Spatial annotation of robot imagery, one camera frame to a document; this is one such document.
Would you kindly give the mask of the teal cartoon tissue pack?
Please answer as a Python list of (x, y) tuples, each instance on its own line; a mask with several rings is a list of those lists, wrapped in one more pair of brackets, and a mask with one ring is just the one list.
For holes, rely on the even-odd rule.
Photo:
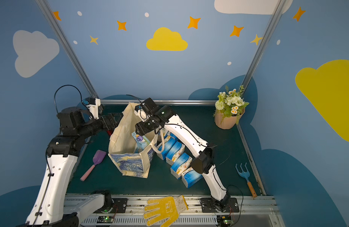
[(135, 139), (135, 142), (136, 142), (135, 149), (134, 149), (135, 154), (141, 153), (150, 144), (150, 141), (148, 140), (147, 137), (140, 136), (136, 132), (132, 133), (132, 137)]

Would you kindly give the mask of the cream canvas tote bag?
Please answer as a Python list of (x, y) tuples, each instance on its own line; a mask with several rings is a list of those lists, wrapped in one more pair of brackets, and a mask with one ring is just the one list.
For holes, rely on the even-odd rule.
[(141, 119), (134, 113), (135, 103), (129, 103), (123, 111), (123, 118), (110, 137), (108, 156), (124, 176), (147, 178), (151, 161), (155, 153), (161, 153), (156, 148), (158, 135), (153, 131), (144, 136), (150, 141), (149, 146), (141, 153), (135, 154), (135, 125)]

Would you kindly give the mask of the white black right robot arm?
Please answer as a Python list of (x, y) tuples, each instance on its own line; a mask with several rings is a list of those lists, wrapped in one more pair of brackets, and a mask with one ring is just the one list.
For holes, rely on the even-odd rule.
[(189, 149), (194, 156), (191, 167), (203, 176), (214, 203), (223, 209), (230, 195), (218, 175), (212, 146), (197, 136), (169, 106), (149, 108), (146, 104), (140, 104), (134, 108), (134, 113), (140, 118), (135, 126), (139, 135), (155, 129), (166, 129)]

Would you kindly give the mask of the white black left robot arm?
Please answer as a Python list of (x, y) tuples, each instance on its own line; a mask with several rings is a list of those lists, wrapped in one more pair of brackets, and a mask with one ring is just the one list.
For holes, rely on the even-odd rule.
[(24, 227), (78, 227), (94, 212), (112, 208), (109, 191), (101, 190), (79, 203), (69, 214), (64, 213), (68, 184), (86, 139), (101, 131), (114, 130), (123, 118), (122, 113), (109, 113), (85, 121), (84, 114), (91, 115), (91, 112), (69, 107), (57, 114), (60, 132), (47, 147), (44, 179)]

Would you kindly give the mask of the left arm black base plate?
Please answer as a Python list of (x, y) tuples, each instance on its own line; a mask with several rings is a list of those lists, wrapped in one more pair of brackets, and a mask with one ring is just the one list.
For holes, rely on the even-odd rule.
[(111, 207), (106, 209), (101, 208), (95, 211), (95, 214), (115, 214), (115, 213), (125, 213), (127, 207), (127, 198), (112, 198)]

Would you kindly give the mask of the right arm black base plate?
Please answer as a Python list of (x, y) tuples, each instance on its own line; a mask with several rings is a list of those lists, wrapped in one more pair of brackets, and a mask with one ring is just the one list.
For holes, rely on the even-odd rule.
[(213, 198), (200, 198), (200, 205), (203, 213), (239, 213), (240, 204), (236, 198), (230, 198), (228, 203), (221, 205)]

